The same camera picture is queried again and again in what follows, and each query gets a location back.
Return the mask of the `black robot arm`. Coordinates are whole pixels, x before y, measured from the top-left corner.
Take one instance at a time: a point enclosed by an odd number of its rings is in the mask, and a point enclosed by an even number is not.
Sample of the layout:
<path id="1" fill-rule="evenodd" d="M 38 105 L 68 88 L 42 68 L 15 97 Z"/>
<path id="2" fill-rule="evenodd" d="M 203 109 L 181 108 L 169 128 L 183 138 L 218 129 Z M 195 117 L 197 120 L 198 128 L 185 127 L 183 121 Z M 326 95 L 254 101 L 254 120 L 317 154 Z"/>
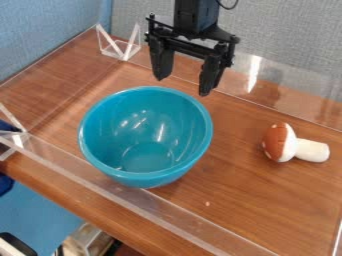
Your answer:
<path id="1" fill-rule="evenodd" d="M 175 0 L 174 17 L 163 19 L 151 13 L 146 42 L 154 76 L 163 80 L 173 73 L 177 52 L 203 59 L 199 74 L 199 95 L 218 87 L 226 68 L 234 64 L 235 46 L 241 39 L 218 26 L 219 0 Z"/>

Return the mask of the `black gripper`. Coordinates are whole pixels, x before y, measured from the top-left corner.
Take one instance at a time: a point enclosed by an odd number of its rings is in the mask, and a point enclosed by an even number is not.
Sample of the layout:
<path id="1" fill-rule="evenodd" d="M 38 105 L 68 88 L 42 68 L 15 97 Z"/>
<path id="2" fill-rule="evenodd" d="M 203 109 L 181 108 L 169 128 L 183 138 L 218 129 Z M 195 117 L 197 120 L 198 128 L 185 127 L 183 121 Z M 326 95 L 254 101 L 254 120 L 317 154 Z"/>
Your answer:
<path id="1" fill-rule="evenodd" d="M 147 21 L 146 42 L 155 78 L 163 80 L 170 76 L 177 52 L 205 59 L 199 75 L 199 95 L 207 96 L 218 86 L 225 68 L 233 65 L 235 45 L 241 39 L 221 29 L 217 23 L 194 31 L 187 29 L 187 24 L 177 27 L 169 18 L 154 13 Z"/>

